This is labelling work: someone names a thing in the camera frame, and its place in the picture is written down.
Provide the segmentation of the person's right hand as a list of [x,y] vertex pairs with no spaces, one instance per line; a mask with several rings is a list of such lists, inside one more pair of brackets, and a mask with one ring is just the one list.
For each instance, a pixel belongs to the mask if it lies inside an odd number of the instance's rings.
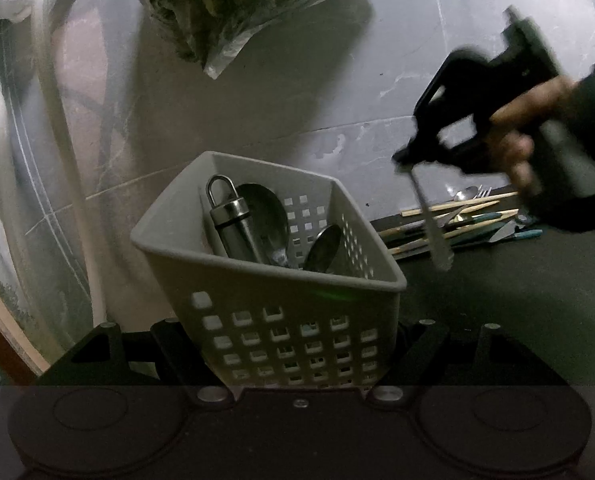
[[535,151],[529,130],[545,120],[567,116],[578,85],[568,76],[552,78],[522,93],[489,118],[491,132],[486,142],[491,159],[519,193],[536,196],[543,190],[529,161]]

